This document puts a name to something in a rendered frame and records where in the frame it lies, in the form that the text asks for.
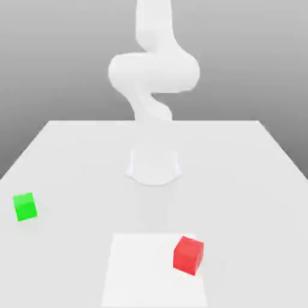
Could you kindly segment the small red cube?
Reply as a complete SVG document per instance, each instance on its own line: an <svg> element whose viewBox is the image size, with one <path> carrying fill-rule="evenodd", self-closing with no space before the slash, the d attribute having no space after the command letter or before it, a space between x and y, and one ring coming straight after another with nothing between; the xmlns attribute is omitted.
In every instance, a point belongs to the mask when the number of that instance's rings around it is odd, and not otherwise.
<svg viewBox="0 0 308 308"><path fill-rule="evenodd" d="M203 242L182 236L174 248L173 268L194 276L203 260L203 254Z"/></svg>

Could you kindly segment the small green cube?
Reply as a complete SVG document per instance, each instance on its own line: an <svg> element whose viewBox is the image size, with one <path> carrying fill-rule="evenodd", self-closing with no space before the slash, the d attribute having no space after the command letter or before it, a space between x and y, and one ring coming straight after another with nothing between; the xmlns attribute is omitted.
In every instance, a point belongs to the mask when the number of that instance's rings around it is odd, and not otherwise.
<svg viewBox="0 0 308 308"><path fill-rule="evenodd" d="M14 196L13 202L18 221L28 220L37 216L37 208L31 192Z"/></svg>

